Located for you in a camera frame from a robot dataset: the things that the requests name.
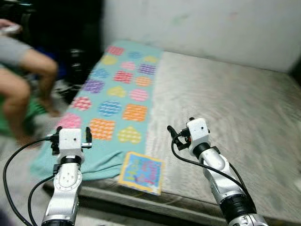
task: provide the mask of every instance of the white wall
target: white wall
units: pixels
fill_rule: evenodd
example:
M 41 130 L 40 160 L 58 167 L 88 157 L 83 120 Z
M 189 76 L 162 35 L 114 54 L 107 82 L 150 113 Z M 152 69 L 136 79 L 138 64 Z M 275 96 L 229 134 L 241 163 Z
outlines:
M 167 51 L 287 72 L 301 54 L 301 0 L 107 0 L 104 44 Z

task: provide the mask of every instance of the colorful book cover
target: colorful book cover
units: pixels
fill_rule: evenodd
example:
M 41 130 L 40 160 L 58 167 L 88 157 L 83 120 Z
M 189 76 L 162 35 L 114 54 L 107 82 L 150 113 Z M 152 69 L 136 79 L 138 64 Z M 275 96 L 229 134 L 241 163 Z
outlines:
M 161 194 L 164 163 L 144 154 L 128 152 L 118 183 L 139 191 Z

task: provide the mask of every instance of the yellow heart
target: yellow heart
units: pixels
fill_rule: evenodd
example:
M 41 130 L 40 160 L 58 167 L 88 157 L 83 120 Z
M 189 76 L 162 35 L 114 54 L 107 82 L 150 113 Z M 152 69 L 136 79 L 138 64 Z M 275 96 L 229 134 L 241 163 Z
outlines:
M 109 96 L 125 97 L 126 91 L 121 86 L 116 86 L 107 91 Z
M 113 65 L 117 62 L 117 58 L 114 56 L 105 55 L 101 58 L 100 62 L 104 65 Z
M 131 142 L 135 145 L 141 141 L 141 134 L 132 126 L 120 130 L 117 137 L 121 143 Z
M 154 57 L 154 56 L 146 56 L 146 57 L 144 58 L 144 61 L 146 61 L 146 62 L 151 62 L 151 63 L 155 63 L 155 62 L 158 61 L 158 59 L 157 59 L 156 57 Z

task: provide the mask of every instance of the gray shorts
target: gray shorts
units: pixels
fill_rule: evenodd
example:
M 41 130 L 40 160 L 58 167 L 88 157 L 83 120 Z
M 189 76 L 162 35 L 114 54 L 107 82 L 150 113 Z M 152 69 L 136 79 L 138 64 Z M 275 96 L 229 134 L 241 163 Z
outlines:
M 0 68 L 18 67 L 25 52 L 31 47 L 16 39 L 0 35 Z

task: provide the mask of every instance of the gray bed sheet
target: gray bed sheet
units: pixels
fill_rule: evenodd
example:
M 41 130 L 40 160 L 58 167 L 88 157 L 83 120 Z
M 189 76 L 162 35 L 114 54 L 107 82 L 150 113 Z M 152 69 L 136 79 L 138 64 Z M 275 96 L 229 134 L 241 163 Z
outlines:
M 301 89 L 284 73 L 164 52 L 156 74 L 146 155 L 166 164 L 161 196 L 84 182 L 81 195 L 208 225 L 225 225 L 202 169 L 172 155 L 166 130 L 207 120 L 212 145 L 240 172 L 271 225 L 301 225 Z M 180 155 L 192 160 L 187 151 Z

